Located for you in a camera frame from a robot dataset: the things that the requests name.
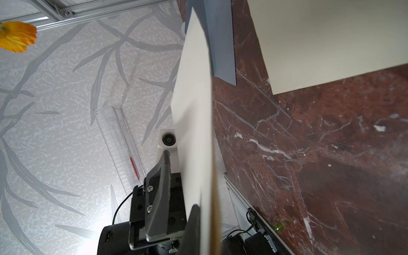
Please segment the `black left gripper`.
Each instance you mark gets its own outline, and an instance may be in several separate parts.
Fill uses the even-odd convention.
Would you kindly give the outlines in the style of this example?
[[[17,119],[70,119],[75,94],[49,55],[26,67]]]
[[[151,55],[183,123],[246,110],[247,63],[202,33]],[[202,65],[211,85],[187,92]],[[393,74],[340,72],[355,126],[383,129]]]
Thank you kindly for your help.
[[[171,174],[169,151],[135,187],[130,212],[131,250],[179,250],[187,225],[180,173]]]

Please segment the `beige lined letter paper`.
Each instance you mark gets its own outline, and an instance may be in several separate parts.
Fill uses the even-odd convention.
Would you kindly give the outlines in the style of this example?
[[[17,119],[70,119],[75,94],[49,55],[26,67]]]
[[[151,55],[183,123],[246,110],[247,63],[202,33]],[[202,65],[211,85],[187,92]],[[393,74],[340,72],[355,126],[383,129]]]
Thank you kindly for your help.
[[[199,205],[200,255],[221,253],[213,138],[212,77],[202,24],[191,12],[171,101],[186,214]]]

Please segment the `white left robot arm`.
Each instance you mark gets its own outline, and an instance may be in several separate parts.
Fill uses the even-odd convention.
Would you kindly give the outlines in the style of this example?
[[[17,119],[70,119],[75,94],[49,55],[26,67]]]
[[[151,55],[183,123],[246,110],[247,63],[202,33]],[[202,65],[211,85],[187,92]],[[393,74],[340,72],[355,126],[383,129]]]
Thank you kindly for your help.
[[[180,173],[164,150],[142,186],[135,186],[127,222],[103,228],[99,255],[174,255],[187,225]]]

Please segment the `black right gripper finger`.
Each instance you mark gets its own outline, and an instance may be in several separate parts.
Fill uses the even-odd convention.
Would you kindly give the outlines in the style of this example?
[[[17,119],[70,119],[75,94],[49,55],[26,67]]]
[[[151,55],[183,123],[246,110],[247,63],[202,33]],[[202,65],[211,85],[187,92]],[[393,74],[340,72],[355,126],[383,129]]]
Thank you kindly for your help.
[[[200,255],[200,219],[200,207],[194,204],[190,211],[178,255]]]

